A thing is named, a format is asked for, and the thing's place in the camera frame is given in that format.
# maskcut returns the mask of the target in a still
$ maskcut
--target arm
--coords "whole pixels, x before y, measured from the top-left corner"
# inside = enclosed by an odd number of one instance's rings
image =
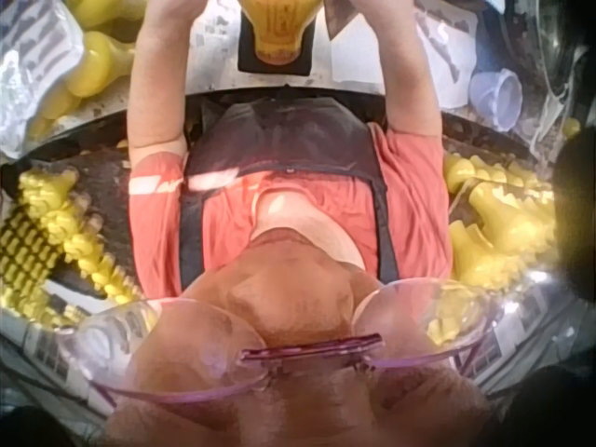
[[[132,167],[157,152],[184,156],[184,87],[193,21],[207,0],[150,0],[130,80]]]
[[[440,136],[442,124],[427,54],[416,31],[413,0],[350,0],[379,41],[389,127]]]

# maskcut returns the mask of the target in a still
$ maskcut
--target hand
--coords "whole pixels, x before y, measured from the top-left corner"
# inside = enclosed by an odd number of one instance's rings
[[[193,22],[205,11],[209,0],[148,0],[145,22],[180,26]]]
[[[399,15],[413,13],[413,0],[349,0],[373,27],[391,26]]]

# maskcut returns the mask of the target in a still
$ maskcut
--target red t-shirt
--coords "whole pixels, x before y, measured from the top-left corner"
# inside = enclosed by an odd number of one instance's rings
[[[401,278],[447,278],[452,250],[449,198],[442,179],[440,137],[389,131],[370,125],[387,186],[389,232]],[[179,267],[180,188],[183,159],[172,153],[148,156],[130,178],[130,230],[142,289],[149,298],[182,293]],[[255,198],[279,188],[304,193],[354,240],[366,270],[377,273],[373,193],[355,178],[258,172],[233,180],[210,197],[203,211],[205,268],[228,264],[248,245]]]

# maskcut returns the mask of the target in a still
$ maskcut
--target safety glasses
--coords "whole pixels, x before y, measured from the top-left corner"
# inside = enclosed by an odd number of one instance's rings
[[[244,319],[184,298],[121,305],[56,336],[61,353],[96,386],[186,403],[265,389],[282,375],[447,359],[478,343],[495,316],[483,289],[416,278],[369,295],[354,313],[349,338],[312,345],[268,347]]]

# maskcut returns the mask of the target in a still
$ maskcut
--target person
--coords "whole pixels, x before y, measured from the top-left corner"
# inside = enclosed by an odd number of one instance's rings
[[[277,347],[347,337],[382,283],[449,277],[441,115],[413,0],[350,1],[378,38],[387,131],[327,99],[257,102],[231,107],[190,150],[189,37],[208,2],[148,1],[128,114],[130,232],[148,298],[223,309]],[[199,325],[183,319],[195,340]],[[480,391],[443,362],[369,382],[351,369],[281,377],[189,411],[121,400],[107,443],[464,445],[488,417]]]

